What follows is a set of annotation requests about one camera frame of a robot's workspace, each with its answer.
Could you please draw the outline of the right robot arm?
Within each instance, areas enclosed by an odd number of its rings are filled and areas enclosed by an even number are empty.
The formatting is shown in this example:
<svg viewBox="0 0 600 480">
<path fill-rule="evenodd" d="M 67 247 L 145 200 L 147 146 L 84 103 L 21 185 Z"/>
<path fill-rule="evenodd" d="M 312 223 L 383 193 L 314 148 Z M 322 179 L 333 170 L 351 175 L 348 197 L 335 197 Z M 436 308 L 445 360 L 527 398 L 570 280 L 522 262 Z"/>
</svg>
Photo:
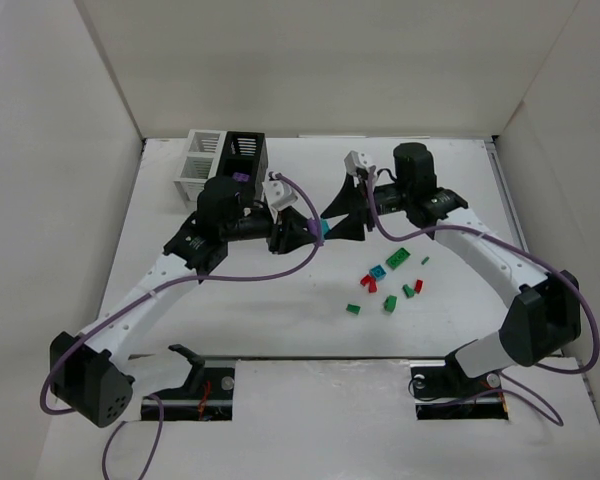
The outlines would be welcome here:
<svg viewBox="0 0 600 480">
<path fill-rule="evenodd" d="M 413 368 L 417 399 L 472 396 L 490 374 L 534 366 L 580 336 L 579 288 L 569 272 L 554 272 L 491 234 L 466 200 L 438 185 L 434 157 L 425 145 L 402 143 L 393 157 L 392 182 L 378 185 L 370 156 L 347 154 L 343 186 L 323 213 L 341 220 L 326 239 L 362 241 L 380 216 L 402 211 L 465 261 L 507 309 L 497 331 L 450 352 L 440 366 Z"/>
</svg>

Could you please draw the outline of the teal square lego brick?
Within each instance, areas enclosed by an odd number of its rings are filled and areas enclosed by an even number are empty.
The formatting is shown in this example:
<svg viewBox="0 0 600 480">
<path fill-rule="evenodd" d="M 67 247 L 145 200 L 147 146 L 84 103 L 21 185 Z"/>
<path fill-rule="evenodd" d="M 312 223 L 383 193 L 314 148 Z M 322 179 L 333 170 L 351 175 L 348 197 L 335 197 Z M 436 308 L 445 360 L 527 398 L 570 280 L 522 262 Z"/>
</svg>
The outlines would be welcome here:
<svg viewBox="0 0 600 480">
<path fill-rule="evenodd" d="M 374 267 L 372 267 L 369 270 L 369 274 L 376 280 L 376 281 L 381 281 L 383 280 L 387 273 L 386 270 L 383 268 L 382 265 L 376 265 Z"/>
</svg>

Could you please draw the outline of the green lego plate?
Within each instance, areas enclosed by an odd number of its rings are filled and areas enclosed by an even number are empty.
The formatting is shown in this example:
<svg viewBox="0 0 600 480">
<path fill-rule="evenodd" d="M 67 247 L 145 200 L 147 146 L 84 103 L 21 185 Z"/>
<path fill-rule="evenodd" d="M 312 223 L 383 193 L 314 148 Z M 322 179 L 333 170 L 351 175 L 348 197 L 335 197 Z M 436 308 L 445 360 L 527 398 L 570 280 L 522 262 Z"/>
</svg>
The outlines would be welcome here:
<svg viewBox="0 0 600 480">
<path fill-rule="evenodd" d="M 404 247 L 400 247 L 389 256 L 389 258 L 386 260 L 386 265 L 391 270 L 395 270 L 398 267 L 400 267 L 406 260 L 408 260 L 410 256 L 411 253 L 408 250 L 406 250 Z"/>
</svg>

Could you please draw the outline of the purple round lego brick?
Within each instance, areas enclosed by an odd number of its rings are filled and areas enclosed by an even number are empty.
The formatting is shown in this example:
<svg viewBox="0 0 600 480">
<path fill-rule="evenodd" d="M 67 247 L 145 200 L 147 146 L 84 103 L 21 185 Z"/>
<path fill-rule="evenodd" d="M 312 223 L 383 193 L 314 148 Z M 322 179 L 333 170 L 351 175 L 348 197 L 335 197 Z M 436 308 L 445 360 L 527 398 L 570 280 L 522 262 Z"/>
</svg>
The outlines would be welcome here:
<svg viewBox="0 0 600 480">
<path fill-rule="evenodd" d="M 232 179 L 239 183 L 248 183 L 250 181 L 250 175 L 241 172 L 234 172 L 232 174 Z"/>
</svg>

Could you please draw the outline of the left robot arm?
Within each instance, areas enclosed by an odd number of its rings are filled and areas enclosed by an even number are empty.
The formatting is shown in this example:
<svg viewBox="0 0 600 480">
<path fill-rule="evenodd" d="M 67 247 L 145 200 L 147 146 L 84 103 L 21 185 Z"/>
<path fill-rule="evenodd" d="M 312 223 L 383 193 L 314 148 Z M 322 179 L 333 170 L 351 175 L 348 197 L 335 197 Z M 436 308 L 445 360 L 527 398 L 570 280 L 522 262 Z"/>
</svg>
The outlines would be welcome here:
<svg viewBox="0 0 600 480">
<path fill-rule="evenodd" d="M 200 389 L 205 361 L 189 348 L 172 344 L 163 353 L 139 357 L 133 351 L 172 306 L 205 281 L 255 283 L 296 271 L 216 275 L 213 271 L 227 257 L 230 243 L 263 239 L 273 254 L 319 247 L 323 235 L 318 212 L 305 217 L 293 206 L 307 194 L 281 174 L 264 181 L 263 187 L 263 197 L 257 197 L 229 177 L 208 180 L 196 210 L 123 300 L 79 333 L 62 332 L 51 342 L 50 368 L 39 397 L 46 414 L 57 412 L 47 400 L 53 394 L 65 405 L 60 414 L 76 412 L 104 428 L 136 397 Z"/>
</svg>

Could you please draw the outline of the purple curved lego brick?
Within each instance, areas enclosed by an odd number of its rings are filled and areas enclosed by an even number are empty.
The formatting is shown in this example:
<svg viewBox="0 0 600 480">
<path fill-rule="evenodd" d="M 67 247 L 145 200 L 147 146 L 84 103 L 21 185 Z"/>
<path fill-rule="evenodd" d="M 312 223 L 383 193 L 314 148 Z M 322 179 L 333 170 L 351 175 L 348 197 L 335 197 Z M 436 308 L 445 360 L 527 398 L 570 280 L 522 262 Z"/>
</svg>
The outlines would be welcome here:
<svg viewBox="0 0 600 480">
<path fill-rule="evenodd" d="M 314 219 L 307 220 L 307 229 L 314 237 L 318 237 L 319 227 Z"/>
</svg>

